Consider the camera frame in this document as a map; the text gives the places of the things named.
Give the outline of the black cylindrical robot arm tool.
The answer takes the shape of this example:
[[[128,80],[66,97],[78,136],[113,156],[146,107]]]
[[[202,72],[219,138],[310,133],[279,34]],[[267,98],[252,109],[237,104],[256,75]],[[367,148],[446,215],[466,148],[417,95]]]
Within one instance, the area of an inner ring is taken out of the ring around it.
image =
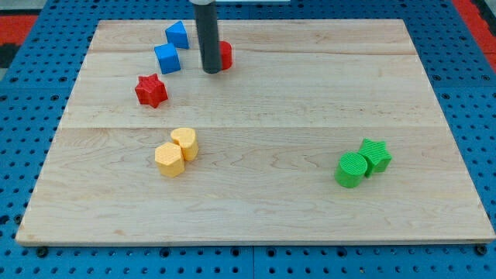
[[[216,74],[222,69],[215,0],[191,0],[203,71]]]

